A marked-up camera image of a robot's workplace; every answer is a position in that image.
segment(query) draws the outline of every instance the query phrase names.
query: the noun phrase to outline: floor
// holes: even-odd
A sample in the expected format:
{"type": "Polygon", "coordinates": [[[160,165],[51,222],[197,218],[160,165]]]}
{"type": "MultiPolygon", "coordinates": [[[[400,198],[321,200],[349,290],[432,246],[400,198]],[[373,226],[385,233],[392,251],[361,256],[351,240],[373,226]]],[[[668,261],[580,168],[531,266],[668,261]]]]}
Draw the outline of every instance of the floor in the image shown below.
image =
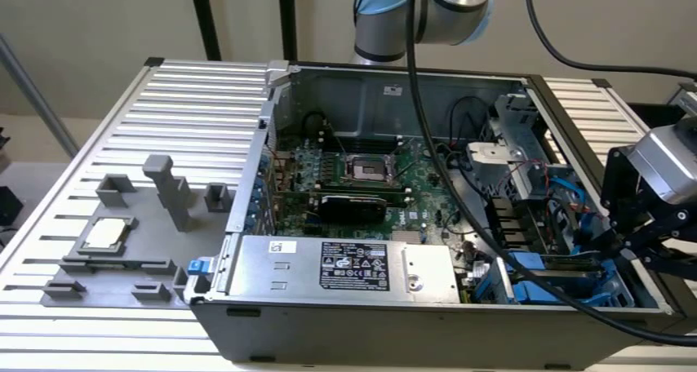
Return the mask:
{"type": "MultiPolygon", "coordinates": [[[[101,119],[65,117],[62,123],[81,145],[97,128],[101,119]]],[[[53,135],[37,116],[0,114],[2,135],[11,138],[3,151],[13,162],[67,162],[53,135]]]]}

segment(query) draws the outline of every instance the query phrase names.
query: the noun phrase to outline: power supply label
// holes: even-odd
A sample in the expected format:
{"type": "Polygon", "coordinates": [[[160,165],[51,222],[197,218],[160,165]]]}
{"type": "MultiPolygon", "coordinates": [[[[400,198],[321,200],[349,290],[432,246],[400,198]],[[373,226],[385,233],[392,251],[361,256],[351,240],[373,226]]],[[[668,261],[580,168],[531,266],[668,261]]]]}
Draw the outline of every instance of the power supply label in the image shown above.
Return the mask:
{"type": "Polygon", "coordinates": [[[332,290],[389,290],[387,246],[321,243],[318,285],[332,290]]]}

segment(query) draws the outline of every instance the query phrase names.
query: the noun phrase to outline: blue latch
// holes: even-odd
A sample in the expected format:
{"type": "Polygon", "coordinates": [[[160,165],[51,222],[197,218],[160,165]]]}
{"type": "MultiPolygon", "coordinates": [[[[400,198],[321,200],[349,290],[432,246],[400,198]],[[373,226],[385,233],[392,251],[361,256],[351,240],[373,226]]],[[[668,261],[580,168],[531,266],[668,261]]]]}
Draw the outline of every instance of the blue latch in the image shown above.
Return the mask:
{"type": "Polygon", "coordinates": [[[204,276],[208,274],[209,261],[194,259],[188,263],[188,268],[185,268],[185,272],[189,276],[204,276]]]}

